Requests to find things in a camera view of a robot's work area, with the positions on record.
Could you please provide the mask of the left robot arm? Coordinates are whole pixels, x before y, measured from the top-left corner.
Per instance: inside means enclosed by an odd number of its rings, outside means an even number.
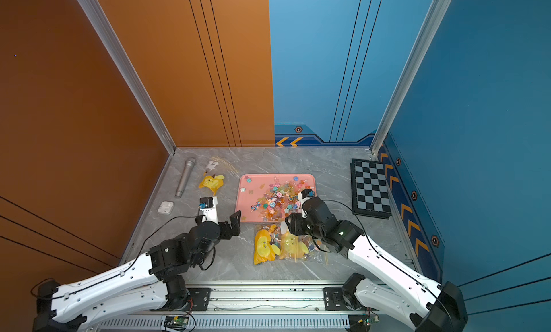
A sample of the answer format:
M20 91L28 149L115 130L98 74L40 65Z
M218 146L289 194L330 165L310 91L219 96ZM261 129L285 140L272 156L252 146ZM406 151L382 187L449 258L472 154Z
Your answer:
M214 208L203 209L191 230L128 264L67 285L43 280L31 290L37 300L33 331L78 331L112 316L184 307L189 292L183 274L194 267L207 270L205 260L215 256L216 245L240 234L240 220L240 211L218 221Z

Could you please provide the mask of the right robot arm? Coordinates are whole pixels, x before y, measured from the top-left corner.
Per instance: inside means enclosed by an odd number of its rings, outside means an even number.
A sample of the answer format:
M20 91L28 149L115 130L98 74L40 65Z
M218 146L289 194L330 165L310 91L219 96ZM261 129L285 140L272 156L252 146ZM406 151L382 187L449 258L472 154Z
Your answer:
M325 201L305 190L298 195L301 213L285 223L291 234L319 240L329 252L363 267L380 280L359 273L341 287L345 306L384 313L413 331L463 331L469 317L461 290L426 277L378 245L361 221L338 220Z

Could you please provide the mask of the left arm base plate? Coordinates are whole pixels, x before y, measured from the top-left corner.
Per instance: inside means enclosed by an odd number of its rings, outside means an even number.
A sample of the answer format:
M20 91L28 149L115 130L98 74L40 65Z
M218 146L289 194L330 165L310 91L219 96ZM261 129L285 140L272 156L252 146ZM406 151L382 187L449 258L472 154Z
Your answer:
M176 311L194 313L205 312L208 309L212 289L210 287L191 287L188 289L188 296L177 308Z

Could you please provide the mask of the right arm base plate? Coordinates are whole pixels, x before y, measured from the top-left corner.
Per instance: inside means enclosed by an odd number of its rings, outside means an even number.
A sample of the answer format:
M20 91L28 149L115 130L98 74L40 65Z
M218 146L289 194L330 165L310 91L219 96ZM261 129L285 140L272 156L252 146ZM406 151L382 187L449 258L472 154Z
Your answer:
M325 287L323 290L324 308L326 311L353 311L345 300L340 287Z

